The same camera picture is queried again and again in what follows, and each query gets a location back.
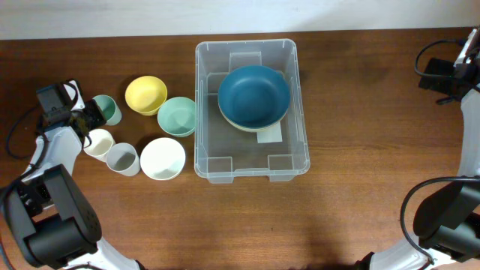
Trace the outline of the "cream cup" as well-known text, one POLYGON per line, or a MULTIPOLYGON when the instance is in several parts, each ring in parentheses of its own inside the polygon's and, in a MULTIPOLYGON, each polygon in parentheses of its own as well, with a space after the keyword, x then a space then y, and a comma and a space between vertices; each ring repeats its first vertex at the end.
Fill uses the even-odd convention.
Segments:
POLYGON ((83 151, 102 162, 107 161, 109 150, 116 144, 108 130, 95 129, 89 132, 84 142, 83 151))

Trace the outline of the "green cup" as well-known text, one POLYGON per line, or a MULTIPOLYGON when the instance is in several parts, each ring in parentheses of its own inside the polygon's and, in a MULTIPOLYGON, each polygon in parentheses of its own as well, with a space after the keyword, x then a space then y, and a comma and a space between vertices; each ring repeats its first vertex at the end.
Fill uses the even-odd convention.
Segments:
POLYGON ((122 112, 112 97, 105 94, 99 94, 93 99, 100 107, 106 119, 106 125, 117 125, 122 120, 122 112))

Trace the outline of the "grey cup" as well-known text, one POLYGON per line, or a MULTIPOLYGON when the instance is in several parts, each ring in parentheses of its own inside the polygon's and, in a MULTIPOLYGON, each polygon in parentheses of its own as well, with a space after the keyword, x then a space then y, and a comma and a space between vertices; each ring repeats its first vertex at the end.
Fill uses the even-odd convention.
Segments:
POLYGON ((135 176, 141 169, 136 149, 126 142, 117 143, 108 151, 106 165, 123 176, 135 176))

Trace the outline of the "yellow small bowl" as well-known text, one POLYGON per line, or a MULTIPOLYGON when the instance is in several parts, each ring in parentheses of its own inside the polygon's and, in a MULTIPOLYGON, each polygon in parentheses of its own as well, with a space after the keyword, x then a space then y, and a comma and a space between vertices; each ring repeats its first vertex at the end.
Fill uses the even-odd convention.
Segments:
POLYGON ((156 76, 140 76, 126 88, 124 97, 127 105, 143 116, 155 115, 167 100, 165 83, 156 76))

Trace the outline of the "white small bowl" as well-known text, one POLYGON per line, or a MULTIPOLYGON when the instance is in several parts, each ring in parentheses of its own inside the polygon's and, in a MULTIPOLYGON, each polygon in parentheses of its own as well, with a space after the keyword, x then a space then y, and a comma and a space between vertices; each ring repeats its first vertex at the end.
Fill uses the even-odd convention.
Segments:
POLYGON ((142 171, 157 181, 174 179, 182 172, 185 162, 186 152, 183 146, 166 137, 152 140, 140 155, 142 171))

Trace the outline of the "green small bowl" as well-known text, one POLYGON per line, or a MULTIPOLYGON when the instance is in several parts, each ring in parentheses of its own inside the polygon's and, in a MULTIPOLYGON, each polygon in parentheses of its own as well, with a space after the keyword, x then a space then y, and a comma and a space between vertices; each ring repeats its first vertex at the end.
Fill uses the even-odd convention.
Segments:
POLYGON ((187 97, 172 97, 158 110, 160 128, 174 137, 190 136, 196 129, 196 104, 187 97))

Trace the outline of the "blue plate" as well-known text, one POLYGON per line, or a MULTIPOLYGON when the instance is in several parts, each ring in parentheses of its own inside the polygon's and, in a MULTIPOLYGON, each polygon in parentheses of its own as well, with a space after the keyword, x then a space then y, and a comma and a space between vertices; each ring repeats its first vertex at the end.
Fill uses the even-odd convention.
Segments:
POLYGON ((260 105, 289 109, 290 88, 281 73, 262 65, 248 65, 229 73, 217 93, 222 108, 260 105))

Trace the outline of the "cream plate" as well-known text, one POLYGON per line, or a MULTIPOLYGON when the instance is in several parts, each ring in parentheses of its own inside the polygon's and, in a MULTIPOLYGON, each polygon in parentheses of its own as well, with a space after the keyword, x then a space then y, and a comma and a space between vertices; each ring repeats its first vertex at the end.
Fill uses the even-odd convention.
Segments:
POLYGON ((288 112, 288 109, 278 106, 232 106, 231 109, 218 107, 221 115, 229 124, 245 132, 260 132, 272 128, 288 112))

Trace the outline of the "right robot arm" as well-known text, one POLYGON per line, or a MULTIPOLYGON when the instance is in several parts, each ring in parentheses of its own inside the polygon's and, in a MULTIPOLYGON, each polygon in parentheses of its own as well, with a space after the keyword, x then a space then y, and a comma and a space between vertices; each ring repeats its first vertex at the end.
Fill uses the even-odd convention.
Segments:
POLYGON ((479 258, 479 91, 460 94, 463 145, 456 176, 432 178, 413 187, 400 207, 404 239, 393 247, 369 253, 355 269, 435 269, 479 258), (420 188, 445 182, 419 205, 413 233, 405 227, 407 203, 420 188))

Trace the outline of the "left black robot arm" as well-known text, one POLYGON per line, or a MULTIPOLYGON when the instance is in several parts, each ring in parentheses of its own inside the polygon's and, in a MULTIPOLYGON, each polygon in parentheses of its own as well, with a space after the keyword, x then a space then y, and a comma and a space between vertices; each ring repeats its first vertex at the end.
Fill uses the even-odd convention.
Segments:
POLYGON ((131 269, 143 265, 103 236, 95 210, 72 178, 89 134, 107 120, 95 100, 83 100, 75 79, 38 89, 43 110, 36 149, 25 172, 1 189, 1 214, 24 259, 51 269, 131 269))

